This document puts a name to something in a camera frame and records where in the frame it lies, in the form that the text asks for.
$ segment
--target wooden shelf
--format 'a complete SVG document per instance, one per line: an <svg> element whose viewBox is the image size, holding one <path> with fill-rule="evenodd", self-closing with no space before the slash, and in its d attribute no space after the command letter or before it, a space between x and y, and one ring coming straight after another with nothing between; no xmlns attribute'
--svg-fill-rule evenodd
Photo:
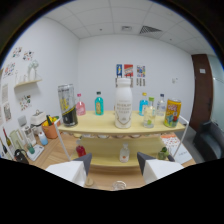
<svg viewBox="0 0 224 224"><path fill-rule="evenodd" d="M29 83L40 82L40 81L42 81L42 79L29 81L29 82L22 82L22 83L19 83L19 84L15 85L14 88L16 88L17 86L22 86L22 85L26 85L26 84L29 84Z"/></svg>
<svg viewBox="0 0 224 224"><path fill-rule="evenodd" d="M128 143L130 150L129 161L121 163L119 160L120 150L123 143ZM160 137L153 138L127 138L127 139L101 139L101 138L82 138L81 143L86 153L92 153L91 165L105 167L138 167L137 152L157 157L157 154L165 147ZM78 158L75 152L71 160Z"/></svg>
<svg viewBox="0 0 224 224"><path fill-rule="evenodd" d="M163 124L163 121L164 117L157 116L155 126L153 128L145 128L143 126L143 116L140 116L138 111L133 111L131 127L119 129L115 126L114 111L105 111L102 116L95 115L94 111L86 111L85 115L78 116L78 124L76 126L66 127L64 124L61 124L58 129L62 132L96 135L147 135L185 130L185 126L180 122L175 128L169 128Z"/></svg>

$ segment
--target bottle cap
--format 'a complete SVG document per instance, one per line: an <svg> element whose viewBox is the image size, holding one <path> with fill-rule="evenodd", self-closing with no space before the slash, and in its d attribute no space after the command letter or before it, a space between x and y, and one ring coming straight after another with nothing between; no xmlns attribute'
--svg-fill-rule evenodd
<svg viewBox="0 0 224 224"><path fill-rule="evenodd" d="M149 101L154 101L154 97L149 97Z"/></svg>

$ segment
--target chair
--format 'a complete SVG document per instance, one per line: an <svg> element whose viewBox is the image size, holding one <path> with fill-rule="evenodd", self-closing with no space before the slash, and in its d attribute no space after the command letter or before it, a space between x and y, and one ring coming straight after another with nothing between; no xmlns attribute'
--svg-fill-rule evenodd
<svg viewBox="0 0 224 224"><path fill-rule="evenodd" d="M212 121L200 124L193 143L205 161L224 158L224 134Z"/></svg>

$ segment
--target pink bottle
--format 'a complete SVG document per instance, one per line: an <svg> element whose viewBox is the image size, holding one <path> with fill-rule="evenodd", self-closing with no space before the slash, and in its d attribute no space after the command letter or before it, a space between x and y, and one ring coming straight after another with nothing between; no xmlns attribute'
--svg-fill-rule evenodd
<svg viewBox="0 0 224 224"><path fill-rule="evenodd" d="M85 104L80 100L81 93L77 94L79 102L76 104L76 113L78 116L86 114Z"/></svg>

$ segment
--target ceiling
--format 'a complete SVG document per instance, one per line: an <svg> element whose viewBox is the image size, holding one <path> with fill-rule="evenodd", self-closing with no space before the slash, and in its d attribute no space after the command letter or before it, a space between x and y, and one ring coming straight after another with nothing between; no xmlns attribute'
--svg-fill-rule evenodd
<svg viewBox="0 0 224 224"><path fill-rule="evenodd" d="M215 55L193 25L170 9L148 0L76 0L45 17L59 22L79 39L113 34L143 35L190 54ZM122 26L131 26L131 30L122 30ZM140 34L143 26L159 31Z"/></svg>

